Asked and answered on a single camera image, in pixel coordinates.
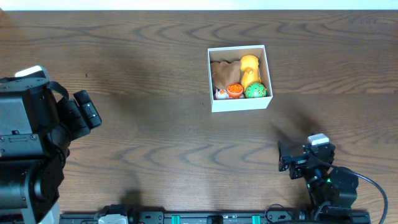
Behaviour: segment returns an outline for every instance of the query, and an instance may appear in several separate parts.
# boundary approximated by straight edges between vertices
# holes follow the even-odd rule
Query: green tape
[[[261,218],[259,215],[253,215],[252,217],[253,224],[261,224]]]
[[[180,224],[180,216],[172,215],[172,224]]]

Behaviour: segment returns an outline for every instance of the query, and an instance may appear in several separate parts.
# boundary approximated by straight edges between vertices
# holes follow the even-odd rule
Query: wooden table
[[[267,50],[268,109],[210,113],[207,48],[253,44]],[[300,206],[305,182],[278,172],[276,144],[321,132],[398,222],[397,11],[5,12],[0,56],[2,77],[41,64],[102,116],[70,146],[63,211]],[[377,223],[381,194],[357,191]]]

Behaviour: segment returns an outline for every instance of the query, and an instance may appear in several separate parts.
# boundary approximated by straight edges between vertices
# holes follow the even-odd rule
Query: toy
[[[238,83],[229,84],[226,91],[232,99],[239,99],[243,95],[243,86]]]
[[[227,100],[229,99],[229,95],[226,92],[226,90],[217,90],[216,93],[214,94],[214,97],[216,100]]]
[[[246,88],[244,95],[246,96],[246,98],[264,97],[267,95],[267,89],[264,87],[263,84],[255,82],[250,84]]]
[[[211,63],[211,77],[213,78],[213,86],[219,90],[226,90],[226,87],[231,83],[239,82],[241,78],[240,61],[232,63],[228,62],[213,62]]]
[[[241,71],[244,75],[241,80],[244,91],[246,88],[254,83],[261,82],[259,75],[259,59],[254,55],[245,55],[241,58]]]

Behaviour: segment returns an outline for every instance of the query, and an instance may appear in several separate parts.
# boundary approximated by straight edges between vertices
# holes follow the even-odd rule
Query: green ball
[[[267,89],[261,83],[252,83],[244,92],[246,98],[258,98],[265,97],[267,95]]]

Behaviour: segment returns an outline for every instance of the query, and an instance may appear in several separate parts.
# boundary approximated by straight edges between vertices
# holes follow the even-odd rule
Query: yellow toy
[[[241,58],[241,71],[244,72],[241,84],[244,91],[246,88],[254,83],[261,83],[259,75],[259,59],[254,55],[245,55]]]

